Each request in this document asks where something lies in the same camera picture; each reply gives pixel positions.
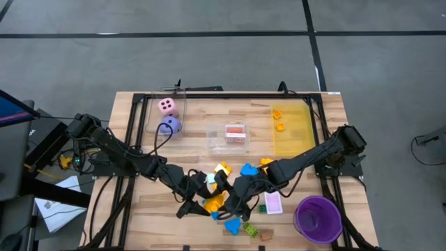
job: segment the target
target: green lego brick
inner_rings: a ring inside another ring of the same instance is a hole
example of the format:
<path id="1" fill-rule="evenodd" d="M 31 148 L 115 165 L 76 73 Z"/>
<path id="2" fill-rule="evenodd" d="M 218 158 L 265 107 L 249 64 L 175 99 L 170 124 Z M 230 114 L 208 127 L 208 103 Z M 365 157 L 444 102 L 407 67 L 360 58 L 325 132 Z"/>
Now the green lego brick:
<path id="1" fill-rule="evenodd" d="M 253 227 L 250 223 L 243 224 L 243 229 L 252 237 L 256 238 L 259 235 L 259 231 Z"/>
<path id="2" fill-rule="evenodd" d="M 266 213 L 266 205 L 259 205 L 259 213 Z"/>

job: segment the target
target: grey floor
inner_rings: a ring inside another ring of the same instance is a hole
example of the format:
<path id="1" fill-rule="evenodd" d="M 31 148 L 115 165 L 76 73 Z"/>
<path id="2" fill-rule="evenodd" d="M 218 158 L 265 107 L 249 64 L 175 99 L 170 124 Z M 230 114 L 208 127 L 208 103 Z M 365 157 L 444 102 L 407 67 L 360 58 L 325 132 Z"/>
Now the grey floor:
<path id="1" fill-rule="evenodd" d="M 316 31 L 446 30 L 441 0 L 310 0 Z M 307 29 L 301 1 L 14 0 L 0 33 Z M 444 250 L 446 166 L 410 154 L 414 136 L 446 126 L 446 36 L 317 37 L 329 91 L 341 91 L 369 145 L 363 167 L 380 245 Z M 116 91 L 221 85 L 227 91 L 317 91 L 302 37 L 0 39 L 0 86 L 55 116 L 110 115 Z M 446 161 L 437 144 L 415 149 Z M 85 215 L 40 242 L 75 248 Z"/>

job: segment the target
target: wooden tabletop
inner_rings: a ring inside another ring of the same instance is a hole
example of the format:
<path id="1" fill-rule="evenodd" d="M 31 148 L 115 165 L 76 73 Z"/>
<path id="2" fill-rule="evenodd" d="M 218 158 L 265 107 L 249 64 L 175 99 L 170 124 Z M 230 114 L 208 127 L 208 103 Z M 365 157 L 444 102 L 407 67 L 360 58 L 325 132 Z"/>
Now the wooden tabletop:
<path id="1" fill-rule="evenodd" d="M 321 93 L 325 116 L 330 131 L 347 123 L 347 116 L 338 93 Z M 118 92 L 114 101 L 109 127 L 115 135 L 124 140 L 131 107 L 133 92 Z M 213 172 L 215 166 L 222 161 L 233 168 L 229 182 L 233 182 L 243 164 L 259 164 L 261 158 L 275 158 L 272 153 L 271 105 L 277 102 L 303 102 L 301 100 L 268 100 L 268 99 L 187 99 L 186 121 L 183 138 L 171 140 L 159 150 L 159 154 L 167 157 L 168 162 L 183 167 L 185 172 L 194 168 L 203 172 Z M 151 121 L 155 121 L 156 106 L 148 108 L 150 116 L 146 116 L 146 130 L 142 140 L 142 150 L 153 149 L 153 132 Z M 209 123 L 233 123 L 244 121 L 249 125 L 250 147 L 242 155 L 211 155 L 206 150 L 206 128 Z M 138 119 L 134 123 L 132 143 L 135 141 Z M 321 124 L 318 122 L 318 134 Z M 99 178 L 91 195 L 87 220 L 84 229 L 90 229 L 91 210 L 99 189 L 106 178 Z M 374 225 L 364 188 L 358 181 L 350 177 L 339 178 L 346 214 L 357 230 L 372 245 L 378 245 Z M 93 234 L 97 233 L 109 217 L 116 185 L 113 178 L 99 199 L 93 223 Z M 290 187 L 284 188 L 288 193 Z M 279 215 L 259 214 L 253 210 L 249 223 L 261 233 L 272 235 L 272 239 L 262 241 L 259 237 L 251 238 L 244 230 L 237 236 L 231 235 L 224 228 L 223 222 L 216 222 L 211 217 L 189 214 L 182 219 L 176 217 L 180 207 L 171 190 L 161 182 L 152 182 L 146 178 L 136 179 L 132 208 L 128 225 L 126 250 L 181 250 L 190 245 L 191 250 L 258 250 L 264 245 L 267 250 L 330 250 L 329 245 L 316 245 L 300 235 L 293 226 L 293 214 L 299 201 L 310 195 L 321 195 L 321 184 L 314 168 L 306 168 L 296 191 L 288 199 L 282 198 L 284 213 Z M 118 231 L 121 217 L 116 221 L 113 244 L 118 243 Z"/>

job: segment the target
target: computer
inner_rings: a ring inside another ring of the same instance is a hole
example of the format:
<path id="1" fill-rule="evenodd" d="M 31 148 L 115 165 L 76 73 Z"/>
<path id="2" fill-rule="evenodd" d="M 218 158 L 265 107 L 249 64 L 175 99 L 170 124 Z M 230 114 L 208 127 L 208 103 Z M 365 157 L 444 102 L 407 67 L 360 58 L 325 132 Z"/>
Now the computer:
<path id="1" fill-rule="evenodd" d="M 40 114 L 0 90 L 0 128 L 39 118 Z"/>

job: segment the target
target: yellow toy piece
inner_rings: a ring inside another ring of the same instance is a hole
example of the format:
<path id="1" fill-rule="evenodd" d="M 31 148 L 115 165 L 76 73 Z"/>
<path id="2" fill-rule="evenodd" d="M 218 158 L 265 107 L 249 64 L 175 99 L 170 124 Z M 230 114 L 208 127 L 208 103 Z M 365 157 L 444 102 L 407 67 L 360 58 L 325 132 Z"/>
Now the yellow toy piece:
<path id="1" fill-rule="evenodd" d="M 218 164 L 217 167 L 214 169 L 214 172 L 218 172 L 219 170 L 223 170 L 227 176 L 229 176 L 229 174 L 232 172 L 232 168 L 225 162 L 221 162 L 220 164 Z"/>
<path id="2" fill-rule="evenodd" d="M 70 165 L 71 165 L 71 162 L 72 162 L 72 158 L 71 157 L 61 156 L 60 160 L 61 160 L 61 167 L 62 167 L 63 170 L 70 169 Z"/>
<path id="3" fill-rule="evenodd" d="M 273 162 L 273 161 L 274 161 L 274 160 L 272 160 L 272 159 L 270 159 L 270 158 L 261 158 L 261 159 L 260 159 L 260 165 L 266 165 L 266 164 L 268 164 L 268 163 L 270 163 L 270 162 Z M 268 169 L 267 167 L 264 167 L 264 168 L 263 168 L 263 171 L 266 172 L 267 169 Z"/>
<path id="4" fill-rule="evenodd" d="M 223 206 L 224 203 L 224 192 L 220 195 L 217 195 L 213 198 L 207 199 L 204 202 L 204 209 L 206 209 L 209 213 L 217 212 L 218 209 Z"/>
<path id="5" fill-rule="evenodd" d="M 283 124 L 283 123 L 278 123 L 278 124 L 276 125 L 276 129 L 277 129 L 279 132 L 285 130 L 285 124 Z"/>
<path id="6" fill-rule="evenodd" d="M 282 113 L 281 113 L 280 111 L 274 111 L 274 112 L 272 113 L 272 117 L 273 117 L 274 119 L 280 119 L 281 116 L 282 116 Z"/>

